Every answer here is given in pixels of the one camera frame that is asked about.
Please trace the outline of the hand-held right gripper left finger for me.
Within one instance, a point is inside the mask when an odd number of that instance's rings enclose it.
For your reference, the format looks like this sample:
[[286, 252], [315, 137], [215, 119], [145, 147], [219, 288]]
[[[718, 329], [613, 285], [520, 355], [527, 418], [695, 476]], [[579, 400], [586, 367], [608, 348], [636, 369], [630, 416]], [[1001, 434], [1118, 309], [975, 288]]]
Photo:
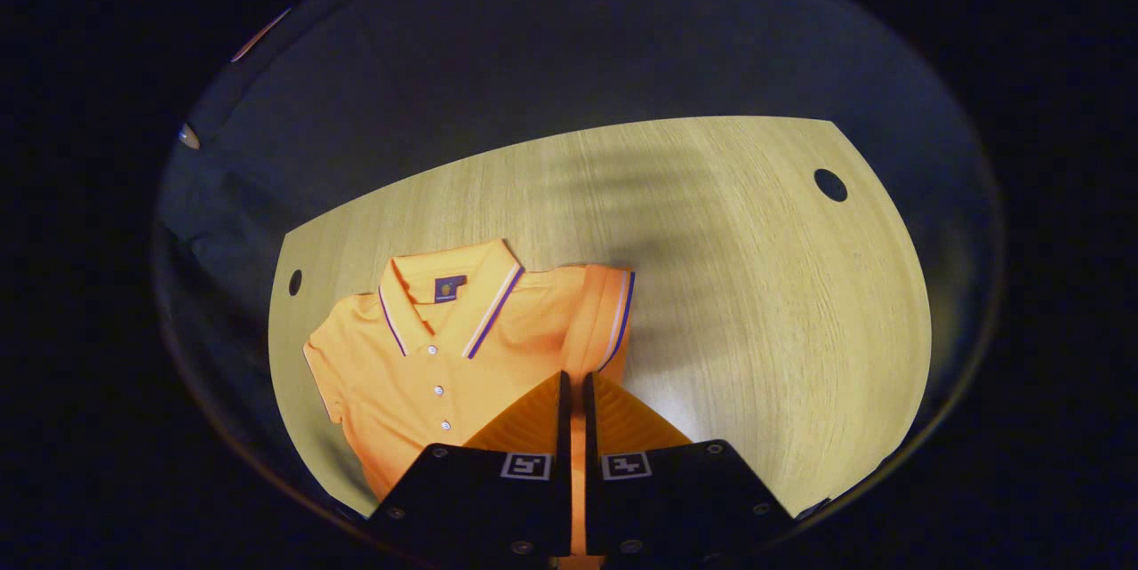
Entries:
[[483, 440], [427, 445], [366, 532], [404, 557], [568, 557], [572, 407], [560, 372], [500, 413]]

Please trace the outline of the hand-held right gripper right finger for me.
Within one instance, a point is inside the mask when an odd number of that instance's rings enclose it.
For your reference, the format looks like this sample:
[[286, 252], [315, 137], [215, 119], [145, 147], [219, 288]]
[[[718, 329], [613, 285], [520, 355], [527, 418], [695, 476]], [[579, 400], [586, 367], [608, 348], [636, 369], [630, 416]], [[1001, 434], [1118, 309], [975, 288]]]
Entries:
[[594, 557], [716, 557], [780, 542], [797, 519], [724, 439], [694, 443], [608, 377], [582, 385], [585, 542]]

